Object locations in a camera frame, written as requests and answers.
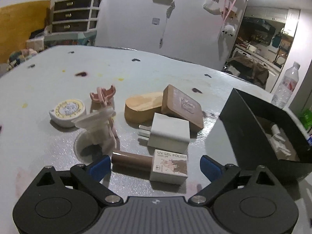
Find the tape measure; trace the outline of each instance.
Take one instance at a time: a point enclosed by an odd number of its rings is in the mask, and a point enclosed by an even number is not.
[[[75,125],[72,120],[86,115],[85,104],[78,99],[68,99],[59,103],[49,111],[51,119],[62,128],[71,128]]]

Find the black box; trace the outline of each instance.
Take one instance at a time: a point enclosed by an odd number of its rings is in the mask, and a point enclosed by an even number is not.
[[[276,123],[296,151],[297,161],[278,159],[256,117]],[[268,167],[282,182],[305,178],[312,172],[312,150],[295,122],[282,109],[243,91],[233,89],[221,114],[238,166],[255,170]]]

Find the drawer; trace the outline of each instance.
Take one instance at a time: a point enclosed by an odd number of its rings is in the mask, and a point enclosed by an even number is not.
[[[91,18],[97,18],[98,15],[99,15],[99,10],[92,10]]]
[[[100,3],[101,3],[101,0],[94,0],[93,1],[93,7],[99,7]]]
[[[90,29],[94,29],[96,27],[97,21],[90,21]]]
[[[86,22],[71,22],[64,24],[55,24],[52,26],[52,32],[74,32],[74,31],[87,31],[88,21]]]
[[[71,8],[88,8],[91,6],[91,0],[68,0],[64,2],[55,2],[54,11],[66,10]]]
[[[53,15],[53,21],[88,19],[89,13],[90,10],[59,12]]]

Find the sheep plush toy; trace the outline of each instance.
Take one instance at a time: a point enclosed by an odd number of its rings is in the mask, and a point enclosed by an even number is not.
[[[230,24],[227,24],[224,26],[222,32],[225,33],[226,35],[230,35],[231,37],[233,37],[235,34],[235,27]]]

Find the kitchen counter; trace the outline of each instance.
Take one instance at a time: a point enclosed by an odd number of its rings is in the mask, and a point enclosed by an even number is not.
[[[256,57],[257,59],[263,61],[266,65],[270,66],[270,68],[272,68],[273,70],[275,70],[275,71],[272,71],[272,72],[276,72],[276,73],[278,73],[278,74],[281,72],[281,70],[282,70],[281,68],[279,68],[279,67],[277,67],[276,65],[274,65],[273,63],[269,62],[268,60],[266,60],[266,59],[263,58],[262,56],[260,56],[260,55],[258,55],[258,54],[256,54],[256,53],[254,53],[254,52],[252,52],[252,51],[250,51],[250,50],[248,50],[248,49],[246,49],[246,48],[244,48],[244,47],[242,47],[242,46],[240,46],[240,45],[238,45],[238,44],[235,44],[235,46],[238,47],[239,49],[243,50],[244,52],[246,52],[246,53],[248,53],[248,54],[250,54],[250,55],[253,55],[253,56]]]

